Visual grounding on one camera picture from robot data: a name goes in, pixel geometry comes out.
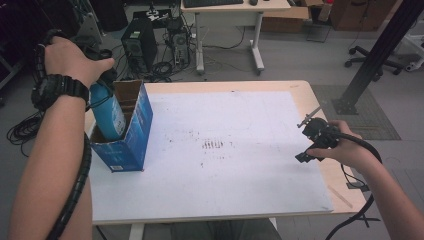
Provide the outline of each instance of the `watch strap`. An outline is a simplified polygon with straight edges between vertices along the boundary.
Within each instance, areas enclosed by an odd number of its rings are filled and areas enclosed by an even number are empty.
[[[58,84],[56,93],[59,95],[68,95],[71,97],[80,97],[84,99],[85,103],[88,103],[89,90],[79,80],[73,79],[70,76],[63,76],[60,74],[54,74],[54,78],[57,78]]]

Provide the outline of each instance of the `computer case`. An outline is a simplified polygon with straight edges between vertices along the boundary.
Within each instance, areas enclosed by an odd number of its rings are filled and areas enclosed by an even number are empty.
[[[157,53],[150,19],[134,18],[121,41],[131,70],[136,73],[150,72]]]
[[[172,53],[174,64],[186,66],[190,63],[188,33],[185,28],[177,33],[171,33]]]

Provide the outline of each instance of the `water bottle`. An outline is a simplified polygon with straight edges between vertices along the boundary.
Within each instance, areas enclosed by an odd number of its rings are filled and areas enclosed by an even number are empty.
[[[108,98],[109,91],[105,86],[93,84],[90,87],[90,104],[100,132],[106,140],[116,141],[124,134],[126,123],[115,95]]]

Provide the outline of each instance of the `black wristwatch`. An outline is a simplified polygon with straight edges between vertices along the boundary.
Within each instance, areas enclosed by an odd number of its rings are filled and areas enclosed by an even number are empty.
[[[45,76],[32,89],[31,100],[34,107],[46,111],[61,95],[80,97],[88,102],[88,88],[76,79],[60,74]]]

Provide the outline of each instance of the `blue cardboard box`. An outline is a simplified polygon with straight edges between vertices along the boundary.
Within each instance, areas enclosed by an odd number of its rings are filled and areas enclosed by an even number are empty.
[[[153,111],[141,81],[115,82],[115,95],[126,119],[122,139],[107,142],[97,126],[91,134],[91,147],[112,172],[143,170]]]

